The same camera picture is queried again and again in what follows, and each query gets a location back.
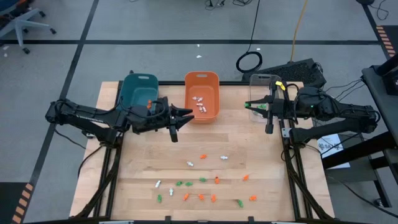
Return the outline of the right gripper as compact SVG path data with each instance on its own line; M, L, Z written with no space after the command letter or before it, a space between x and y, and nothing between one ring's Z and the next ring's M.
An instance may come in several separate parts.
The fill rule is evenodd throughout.
M246 101L245 104L267 104L267 110L259 108L251 108L256 115L265 115L267 119L265 132L272 134L274 130L273 119L276 116L279 119L289 117L288 113L292 113L292 106L289 98L289 87L294 87L294 83L287 84L282 81L272 81L269 84L270 94L259 100Z

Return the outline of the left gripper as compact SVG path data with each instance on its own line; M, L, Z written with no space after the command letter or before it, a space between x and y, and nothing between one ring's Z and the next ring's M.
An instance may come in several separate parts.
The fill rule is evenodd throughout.
M177 130L194 119L194 116L185 116L192 113L193 110L186 108L176 109L174 105L170 106L166 96L155 100L153 105L155 106L154 111L146 108L139 110L138 107L132 109L133 133L140 134L167 128L171 141L177 142Z

